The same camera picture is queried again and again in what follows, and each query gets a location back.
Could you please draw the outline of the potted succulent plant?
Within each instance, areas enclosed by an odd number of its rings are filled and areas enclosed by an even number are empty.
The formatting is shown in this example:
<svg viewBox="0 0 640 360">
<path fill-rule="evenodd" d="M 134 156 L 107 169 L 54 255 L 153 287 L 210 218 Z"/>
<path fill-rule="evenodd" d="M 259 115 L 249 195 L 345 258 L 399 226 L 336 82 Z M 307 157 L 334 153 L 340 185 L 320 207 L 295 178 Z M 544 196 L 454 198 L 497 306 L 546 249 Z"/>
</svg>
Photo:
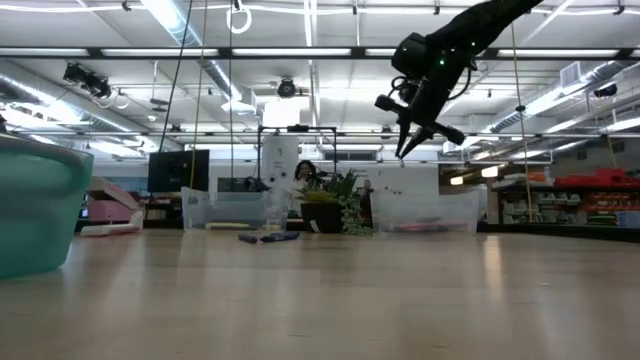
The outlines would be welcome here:
<svg viewBox="0 0 640 360">
<path fill-rule="evenodd" d="M 356 189 L 359 176 L 319 172 L 308 177 L 297 191 L 305 226 L 314 233 L 370 236 L 372 225 L 361 215 L 362 195 Z"/>
</svg>

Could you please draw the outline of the white pillar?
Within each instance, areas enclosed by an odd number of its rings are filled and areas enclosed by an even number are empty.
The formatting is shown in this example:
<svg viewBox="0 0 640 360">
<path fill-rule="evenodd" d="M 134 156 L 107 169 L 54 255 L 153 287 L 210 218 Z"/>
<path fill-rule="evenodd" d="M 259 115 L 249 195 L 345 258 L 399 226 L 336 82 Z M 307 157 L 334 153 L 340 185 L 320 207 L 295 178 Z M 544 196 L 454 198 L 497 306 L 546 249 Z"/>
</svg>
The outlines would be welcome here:
<svg viewBox="0 0 640 360">
<path fill-rule="evenodd" d="M 298 138 L 274 135 L 267 138 L 261 152 L 261 180 L 270 188 L 290 190 L 299 160 Z"/>
</svg>

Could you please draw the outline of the clear plastic bin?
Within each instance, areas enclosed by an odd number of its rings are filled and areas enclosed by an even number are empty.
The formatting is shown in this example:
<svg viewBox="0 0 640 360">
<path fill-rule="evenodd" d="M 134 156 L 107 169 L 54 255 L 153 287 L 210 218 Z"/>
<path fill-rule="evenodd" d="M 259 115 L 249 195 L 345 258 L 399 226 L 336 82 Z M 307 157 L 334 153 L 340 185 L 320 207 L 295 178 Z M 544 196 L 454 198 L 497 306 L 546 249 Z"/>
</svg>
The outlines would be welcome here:
<svg viewBox="0 0 640 360">
<path fill-rule="evenodd" d="M 205 229 L 210 222 L 283 229 L 290 200 L 290 194 L 281 189 L 262 193 L 210 193 L 182 187 L 181 197 L 184 229 Z"/>
<path fill-rule="evenodd" d="M 397 223 L 441 221 L 466 223 L 476 233 L 480 200 L 476 191 L 452 195 L 375 192 L 371 194 L 372 224 L 378 232 L 392 232 Z"/>
</svg>

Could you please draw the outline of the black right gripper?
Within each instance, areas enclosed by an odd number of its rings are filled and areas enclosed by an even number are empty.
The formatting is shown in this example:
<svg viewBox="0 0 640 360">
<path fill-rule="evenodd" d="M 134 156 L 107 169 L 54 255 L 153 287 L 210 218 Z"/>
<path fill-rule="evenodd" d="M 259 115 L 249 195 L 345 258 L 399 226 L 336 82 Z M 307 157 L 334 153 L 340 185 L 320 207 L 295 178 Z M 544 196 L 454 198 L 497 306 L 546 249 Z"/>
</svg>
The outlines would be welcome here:
<svg viewBox="0 0 640 360">
<path fill-rule="evenodd" d="M 397 85 L 393 80 L 392 90 L 399 93 L 406 106 L 393 100 L 391 94 L 379 95 L 375 106 L 398 116 L 399 138 L 395 156 L 403 159 L 424 141 L 432 140 L 434 134 L 461 145 L 465 135 L 460 130 L 438 123 L 437 118 L 445 103 L 453 98 L 451 92 L 464 70 L 467 70 L 467 80 L 470 80 L 473 56 L 437 54 L 435 58 L 426 59 L 420 55 L 394 54 L 391 64 L 401 73 L 401 83 Z M 412 124 L 420 129 L 405 145 Z"/>
</svg>

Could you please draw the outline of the shelving with red bins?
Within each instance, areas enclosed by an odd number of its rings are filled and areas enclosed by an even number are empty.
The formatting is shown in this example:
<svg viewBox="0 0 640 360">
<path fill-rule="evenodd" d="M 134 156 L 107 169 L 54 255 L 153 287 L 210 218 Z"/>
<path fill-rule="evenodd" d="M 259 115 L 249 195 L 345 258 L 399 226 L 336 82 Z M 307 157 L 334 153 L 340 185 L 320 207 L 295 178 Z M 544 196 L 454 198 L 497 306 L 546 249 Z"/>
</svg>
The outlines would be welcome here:
<svg viewBox="0 0 640 360">
<path fill-rule="evenodd" d="M 554 177 L 549 169 L 507 175 L 492 185 L 498 222 L 640 229 L 640 178 L 622 169 Z"/>
</svg>

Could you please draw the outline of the teal plastic bin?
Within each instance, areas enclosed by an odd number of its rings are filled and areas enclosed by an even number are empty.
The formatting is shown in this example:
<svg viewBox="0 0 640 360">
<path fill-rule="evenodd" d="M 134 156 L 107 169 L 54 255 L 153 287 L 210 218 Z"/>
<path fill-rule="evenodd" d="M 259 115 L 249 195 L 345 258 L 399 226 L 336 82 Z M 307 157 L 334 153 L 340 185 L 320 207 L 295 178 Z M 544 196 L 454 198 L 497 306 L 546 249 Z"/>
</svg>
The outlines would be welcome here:
<svg viewBox="0 0 640 360">
<path fill-rule="evenodd" d="M 0 134 L 0 279 L 66 261 L 93 162 L 86 152 Z"/>
</svg>

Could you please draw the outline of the yellow crayon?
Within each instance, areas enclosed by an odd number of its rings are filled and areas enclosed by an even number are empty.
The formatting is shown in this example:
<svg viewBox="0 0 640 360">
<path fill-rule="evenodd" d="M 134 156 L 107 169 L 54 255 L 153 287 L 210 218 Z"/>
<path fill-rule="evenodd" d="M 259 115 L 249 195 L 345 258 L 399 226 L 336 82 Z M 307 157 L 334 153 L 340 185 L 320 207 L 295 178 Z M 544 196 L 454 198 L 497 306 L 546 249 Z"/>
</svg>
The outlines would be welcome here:
<svg viewBox="0 0 640 360">
<path fill-rule="evenodd" d="M 256 230 L 257 227 L 246 223 L 218 223 L 210 222 L 205 225 L 206 230 Z"/>
</svg>

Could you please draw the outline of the black monitor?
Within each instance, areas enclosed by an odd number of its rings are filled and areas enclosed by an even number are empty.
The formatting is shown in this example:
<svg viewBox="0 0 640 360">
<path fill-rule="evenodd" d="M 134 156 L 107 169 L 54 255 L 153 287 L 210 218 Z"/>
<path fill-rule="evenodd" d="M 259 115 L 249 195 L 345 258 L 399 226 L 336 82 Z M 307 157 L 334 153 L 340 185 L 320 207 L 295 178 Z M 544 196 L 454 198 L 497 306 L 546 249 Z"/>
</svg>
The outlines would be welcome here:
<svg viewBox="0 0 640 360">
<path fill-rule="evenodd" d="M 180 192 L 182 187 L 208 191 L 209 160 L 208 150 L 151 153 L 147 191 Z"/>
</svg>

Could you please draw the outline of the pink stapler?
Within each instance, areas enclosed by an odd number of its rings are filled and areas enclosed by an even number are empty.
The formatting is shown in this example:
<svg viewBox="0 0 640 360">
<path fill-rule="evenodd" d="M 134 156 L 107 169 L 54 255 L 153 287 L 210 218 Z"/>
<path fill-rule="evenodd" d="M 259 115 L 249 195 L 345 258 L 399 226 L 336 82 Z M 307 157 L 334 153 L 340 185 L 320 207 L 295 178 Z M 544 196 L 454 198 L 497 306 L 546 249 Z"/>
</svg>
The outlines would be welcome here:
<svg viewBox="0 0 640 360">
<path fill-rule="evenodd" d="M 143 229 L 142 209 L 121 187 L 103 177 L 93 176 L 86 194 L 90 224 L 82 227 L 82 236 L 114 236 L 137 233 Z"/>
</svg>

